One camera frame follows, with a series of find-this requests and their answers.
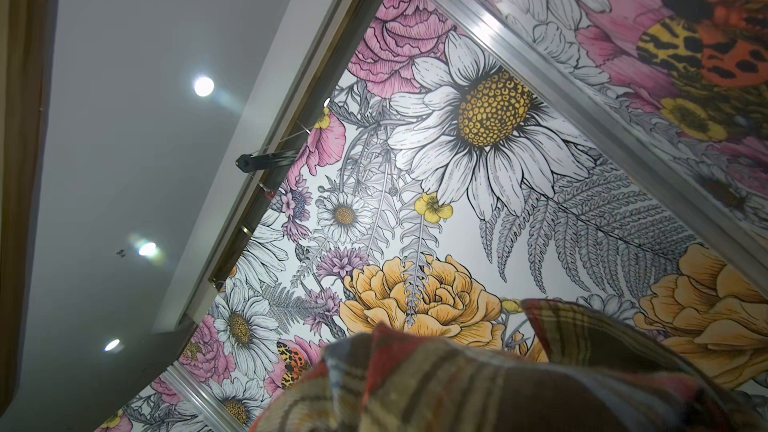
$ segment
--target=purple thistle flower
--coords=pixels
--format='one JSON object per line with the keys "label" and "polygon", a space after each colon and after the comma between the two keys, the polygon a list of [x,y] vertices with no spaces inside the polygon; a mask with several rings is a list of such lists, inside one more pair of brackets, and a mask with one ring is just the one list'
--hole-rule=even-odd
{"label": "purple thistle flower", "polygon": [[347,275],[352,275],[353,270],[362,270],[367,262],[368,254],[360,248],[334,248],[317,265],[317,277],[338,277],[344,280]]}
{"label": "purple thistle flower", "polygon": [[308,205],[312,203],[312,193],[306,186],[306,179],[299,174],[296,179],[296,188],[288,187],[288,183],[283,181],[280,186],[282,192],[282,210],[288,219],[304,222],[310,219]]}
{"label": "purple thistle flower", "polygon": [[335,325],[333,322],[333,316],[339,314],[339,306],[341,305],[341,299],[330,288],[325,288],[320,292],[309,291],[305,300],[312,305],[319,305],[322,308],[304,319],[304,324],[310,326],[310,330],[315,334],[320,334],[320,330],[323,325],[327,325],[332,328]]}

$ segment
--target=white ceiling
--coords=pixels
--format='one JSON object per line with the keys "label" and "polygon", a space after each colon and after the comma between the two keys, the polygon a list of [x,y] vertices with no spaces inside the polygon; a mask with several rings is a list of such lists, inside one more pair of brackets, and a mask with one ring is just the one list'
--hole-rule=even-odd
{"label": "white ceiling", "polygon": [[[59,0],[21,385],[2,432],[89,432],[178,353],[189,330],[152,323],[288,3]],[[216,81],[206,99],[198,73]],[[136,237],[162,260],[139,257]],[[115,337],[125,348],[106,354]]]}

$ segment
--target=wooden frame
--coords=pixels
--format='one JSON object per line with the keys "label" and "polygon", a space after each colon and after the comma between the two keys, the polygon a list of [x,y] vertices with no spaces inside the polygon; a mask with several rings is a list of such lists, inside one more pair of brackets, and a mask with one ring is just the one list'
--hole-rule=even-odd
{"label": "wooden frame", "polygon": [[18,382],[56,4],[0,0],[0,415]]}

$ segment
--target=butterfly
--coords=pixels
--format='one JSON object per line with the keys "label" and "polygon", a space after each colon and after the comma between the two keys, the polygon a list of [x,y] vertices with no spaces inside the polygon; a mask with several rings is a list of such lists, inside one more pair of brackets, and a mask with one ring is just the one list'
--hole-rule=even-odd
{"label": "butterfly", "polygon": [[661,1],[674,15],[640,36],[640,60],[671,72],[699,71],[723,87],[768,80],[766,0]]}
{"label": "butterfly", "polygon": [[283,359],[286,368],[286,372],[280,380],[280,387],[287,389],[294,385],[301,375],[310,368],[310,363],[301,350],[292,348],[283,341],[277,341],[277,353]]}

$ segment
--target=flower petal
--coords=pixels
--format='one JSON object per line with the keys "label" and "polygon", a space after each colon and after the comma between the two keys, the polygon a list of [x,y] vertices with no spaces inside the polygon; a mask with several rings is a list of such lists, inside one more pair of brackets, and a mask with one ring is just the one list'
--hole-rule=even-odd
{"label": "flower petal", "polygon": [[451,158],[437,190],[437,197],[441,204],[456,202],[464,195],[469,187],[469,181],[472,180],[472,170],[475,168],[476,160],[474,151],[468,147]]}
{"label": "flower petal", "polygon": [[429,90],[453,84],[448,64],[434,57],[421,57],[413,61],[413,76]]}
{"label": "flower petal", "polygon": [[554,179],[544,154],[525,137],[513,137],[506,141],[505,146],[520,161],[523,168],[523,178],[528,181],[528,184],[545,196],[553,197]]}
{"label": "flower petal", "polygon": [[424,96],[424,105],[430,110],[443,110],[458,104],[462,94],[451,86],[442,86]]}
{"label": "flower petal", "polygon": [[453,136],[440,136],[434,142],[427,144],[413,159],[411,177],[423,180],[438,168],[446,166],[460,145],[459,140]]}
{"label": "flower petal", "polygon": [[420,117],[430,113],[429,107],[424,103],[423,93],[398,92],[392,94],[389,105],[406,117]]}
{"label": "flower petal", "polygon": [[510,212],[519,216],[523,212],[524,198],[520,181],[523,178],[520,162],[502,149],[488,151],[488,176],[491,188]]}
{"label": "flower petal", "polygon": [[524,134],[547,158],[552,172],[572,178],[589,177],[587,169],[578,163],[563,139],[552,130],[541,126],[527,126]]}
{"label": "flower petal", "polygon": [[448,124],[444,123],[440,127],[421,128],[420,130],[416,130],[417,125],[417,123],[414,123],[395,128],[387,141],[389,146],[393,149],[415,149],[417,147],[425,146],[440,137],[448,128]]}
{"label": "flower petal", "polygon": [[488,220],[496,207],[496,196],[488,177],[488,157],[484,152],[479,155],[472,172],[472,180],[469,181],[469,203],[475,209],[475,215],[482,220]]}
{"label": "flower petal", "polygon": [[471,39],[456,32],[448,33],[446,38],[446,58],[451,76],[462,86],[475,82],[480,77],[481,70],[485,68],[485,55],[480,48]]}

